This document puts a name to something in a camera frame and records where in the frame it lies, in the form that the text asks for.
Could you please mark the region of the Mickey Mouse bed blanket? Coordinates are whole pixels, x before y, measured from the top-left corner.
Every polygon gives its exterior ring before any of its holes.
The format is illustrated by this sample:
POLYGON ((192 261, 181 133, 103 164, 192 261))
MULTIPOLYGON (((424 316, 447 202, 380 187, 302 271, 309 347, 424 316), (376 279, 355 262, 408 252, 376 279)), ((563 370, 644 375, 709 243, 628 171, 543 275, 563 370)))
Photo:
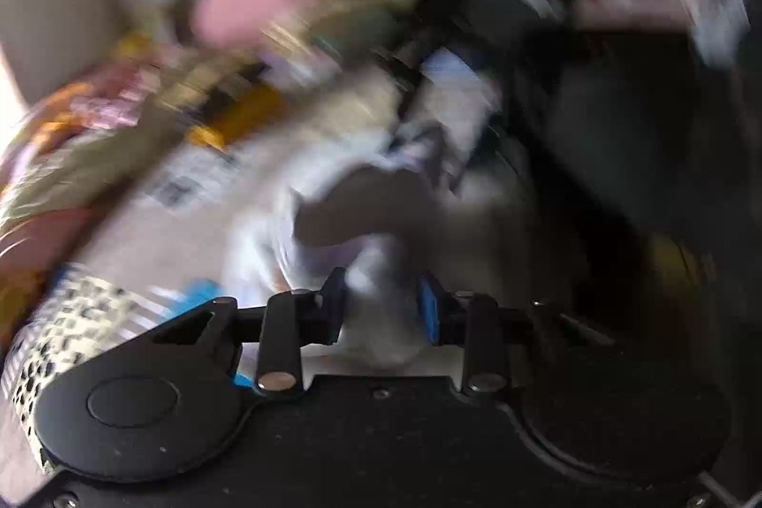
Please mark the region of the Mickey Mouse bed blanket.
POLYGON ((50 477, 30 415, 58 373, 170 319, 200 282, 259 306, 321 280, 289 259, 294 206, 374 160, 397 103, 389 77, 361 71, 230 151, 181 144, 151 170, 63 267, 5 357, 2 499, 19 503, 50 477))

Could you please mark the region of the white floral garment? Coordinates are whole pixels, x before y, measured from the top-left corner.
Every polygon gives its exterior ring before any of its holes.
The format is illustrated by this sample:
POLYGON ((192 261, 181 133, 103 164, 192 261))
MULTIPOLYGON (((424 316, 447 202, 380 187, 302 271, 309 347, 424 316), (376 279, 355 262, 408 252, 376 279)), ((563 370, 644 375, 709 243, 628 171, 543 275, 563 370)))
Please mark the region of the white floral garment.
POLYGON ((386 146, 374 130, 310 144, 276 164, 265 206, 235 223, 222 288, 245 307, 346 273, 339 342, 316 361, 352 370, 434 365, 416 304, 432 273, 505 307, 528 299, 524 197, 504 160, 469 168, 466 152, 495 111, 486 73, 451 53, 424 68, 424 98, 386 146))

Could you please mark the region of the floral pink yellow quilt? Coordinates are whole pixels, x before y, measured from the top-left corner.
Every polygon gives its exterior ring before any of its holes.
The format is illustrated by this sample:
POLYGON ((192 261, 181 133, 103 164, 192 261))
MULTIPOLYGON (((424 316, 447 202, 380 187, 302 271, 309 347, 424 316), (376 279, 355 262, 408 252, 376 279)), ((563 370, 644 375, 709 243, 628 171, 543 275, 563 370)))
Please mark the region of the floral pink yellow quilt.
POLYGON ((54 275, 181 142, 178 48, 121 58, 52 95, 1 157, 1 327, 27 319, 54 275))

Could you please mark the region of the mustard folded garment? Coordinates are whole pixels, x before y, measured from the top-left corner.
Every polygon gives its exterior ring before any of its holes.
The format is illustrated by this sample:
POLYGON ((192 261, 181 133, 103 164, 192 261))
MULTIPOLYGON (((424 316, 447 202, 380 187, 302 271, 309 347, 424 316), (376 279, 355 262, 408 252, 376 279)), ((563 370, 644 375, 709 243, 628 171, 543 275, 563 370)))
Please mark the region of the mustard folded garment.
POLYGON ((278 120, 287 108, 287 99, 280 91, 267 84, 257 84, 226 104, 209 121, 191 126, 185 139, 194 146, 225 152, 234 143, 278 120))

